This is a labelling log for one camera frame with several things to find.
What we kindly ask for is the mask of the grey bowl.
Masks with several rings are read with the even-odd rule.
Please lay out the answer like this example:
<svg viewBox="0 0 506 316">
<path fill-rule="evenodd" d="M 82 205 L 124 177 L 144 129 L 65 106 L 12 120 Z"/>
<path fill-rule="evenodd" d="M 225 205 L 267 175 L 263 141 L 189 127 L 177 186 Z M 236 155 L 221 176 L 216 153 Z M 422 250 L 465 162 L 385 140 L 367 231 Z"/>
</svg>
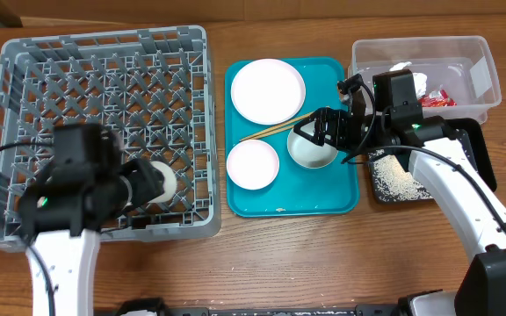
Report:
<svg viewBox="0 0 506 316">
<path fill-rule="evenodd" d="M 288 135 L 287 150 L 292 159 L 306 169 L 326 167 L 336 159 L 338 153 L 329 144 L 317 146 L 294 131 Z"/>
</svg>

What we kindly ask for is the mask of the pink shallow bowl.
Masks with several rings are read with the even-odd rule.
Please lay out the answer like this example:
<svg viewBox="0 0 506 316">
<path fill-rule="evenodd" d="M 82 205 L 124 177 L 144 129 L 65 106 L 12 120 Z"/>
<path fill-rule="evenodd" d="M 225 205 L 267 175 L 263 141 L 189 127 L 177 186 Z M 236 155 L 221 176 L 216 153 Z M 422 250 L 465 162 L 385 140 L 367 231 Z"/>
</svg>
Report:
<svg viewBox="0 0 506 316">
<path fill-rule="evenodd" d="M 262 140 L 245 140 L 229 152 L 226 169 L 229 178 L 245 190 L 261 190 L 271 184 L 279 171 L 275 149 Z"/>
</svg>

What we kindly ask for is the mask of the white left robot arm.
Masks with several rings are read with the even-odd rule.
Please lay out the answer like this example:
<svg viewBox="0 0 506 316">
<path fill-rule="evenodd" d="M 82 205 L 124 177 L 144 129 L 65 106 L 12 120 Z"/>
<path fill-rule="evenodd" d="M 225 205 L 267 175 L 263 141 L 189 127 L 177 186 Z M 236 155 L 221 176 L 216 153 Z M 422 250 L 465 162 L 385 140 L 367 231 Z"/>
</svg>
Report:
<svg viewBox="0 0 506 316">
<path fill-rule="evenodd" d="M 148 202 L 172 199 L 162 162 L 122 162 L 116 133 L 100 124 L 58 126 L 54 156 L 18 201 L 35 315 L 92 315 L 102 226 Z"/>
</svg>

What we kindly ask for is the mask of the red strawberry cake wrapper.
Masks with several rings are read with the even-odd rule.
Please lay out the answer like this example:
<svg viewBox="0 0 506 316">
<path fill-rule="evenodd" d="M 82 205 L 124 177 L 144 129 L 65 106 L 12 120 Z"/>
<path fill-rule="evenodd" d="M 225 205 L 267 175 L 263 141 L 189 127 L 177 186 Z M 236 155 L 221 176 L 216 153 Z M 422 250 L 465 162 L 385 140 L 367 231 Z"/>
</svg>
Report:
<svg viewBox="0 0 506 316">
<path fill-rule="evenodd" d="M 433 90 L 421 97 L 419 102 L 422 107 L 452 107 L 457 105 L 444 89 Z"/>
</svg>

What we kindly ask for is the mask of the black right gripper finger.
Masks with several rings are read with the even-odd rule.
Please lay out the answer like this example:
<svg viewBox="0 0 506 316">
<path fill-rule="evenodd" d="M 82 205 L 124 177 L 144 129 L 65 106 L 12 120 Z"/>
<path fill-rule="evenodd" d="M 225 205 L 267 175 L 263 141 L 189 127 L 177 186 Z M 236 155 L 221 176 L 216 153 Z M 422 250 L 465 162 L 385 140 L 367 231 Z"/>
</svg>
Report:
<svg viewBox="0 0 506 316">
<path fill-rule="evenodd" d="M 306 114 L 302 117 L 301 120 L 299 120 L 295 125 L 293 130 L 294 131 L 300 131 L 303 126 L 306 126 L 310 123 L 317 122 L 320 119 L 320 116 L 322 113 L 320 111 L 313 111 L 309 114 Z"/>
<path fill-rule="evenodd" d="M 309 127 L 306 130 L 304 130 L 303 126 L 298 128 L 294 127 L 293 131 L 303 140 L 309 141 L 312 144 L 315 145 L 323 144 L 322 134 L 319 131 L 317 131 L 314 127 Z"/>
</svg>

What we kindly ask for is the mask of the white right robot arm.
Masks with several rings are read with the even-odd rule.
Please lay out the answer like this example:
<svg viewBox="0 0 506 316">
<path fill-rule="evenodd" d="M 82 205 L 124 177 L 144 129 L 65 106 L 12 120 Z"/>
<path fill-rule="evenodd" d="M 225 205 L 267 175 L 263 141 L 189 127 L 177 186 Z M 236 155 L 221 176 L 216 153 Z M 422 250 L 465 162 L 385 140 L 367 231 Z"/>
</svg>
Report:
<svg viewBox="0 0 506 316">
<path fill-rule="evenodd" d="M 395 156 L 434 198 L 462 242 L 469 268 L 456 292 L 400 298 L 393 315 L 506 315 L 506 207 L 469 161 L 464 129 L 426 118 L 408 69 L 338 82 L 344 110 L 322 107 L 293 128 L 317 146 L 330 145 L 373 163 Z"/>
</svg>

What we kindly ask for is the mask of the white cup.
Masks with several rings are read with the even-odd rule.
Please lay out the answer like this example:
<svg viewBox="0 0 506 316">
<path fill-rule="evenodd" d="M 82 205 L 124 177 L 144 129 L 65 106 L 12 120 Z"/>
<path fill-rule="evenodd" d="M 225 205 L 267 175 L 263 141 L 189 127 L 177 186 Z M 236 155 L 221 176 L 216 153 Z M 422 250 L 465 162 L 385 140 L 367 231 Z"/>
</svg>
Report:
<svg viewBox="0 0 506 316">
<path fill-rule="evenodd" d="M 163 175 L 163 193 L 154 199 L 150 200 L 150 203 L 164 203 L 169 202 L 177 192 L 177 177 L 173 169 L 166 163 L 152 161 L 151 165 Z"/>
</svg>

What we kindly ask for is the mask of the white paper napkin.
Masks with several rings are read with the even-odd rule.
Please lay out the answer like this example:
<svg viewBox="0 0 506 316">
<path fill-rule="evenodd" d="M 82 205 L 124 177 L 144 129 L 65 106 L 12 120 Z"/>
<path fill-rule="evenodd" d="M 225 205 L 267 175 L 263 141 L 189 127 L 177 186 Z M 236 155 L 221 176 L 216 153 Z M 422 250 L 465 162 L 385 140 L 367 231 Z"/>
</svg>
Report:
<svg viewBox="0 0 506 316">
<path fill-rule="evenodd" d="M 398 71 L 403 69 L 408 69 L 409 66 L 412 65 L 411 61 L 402 61 L 395 65 L 393 65 L 389 70 L 390 71 Z M 413 72 L 413 80 L 416 90 L 416 97 L 421 98 L 425 95 L 427 90 L 427 75 L 420 72 Z"/>
</svg>

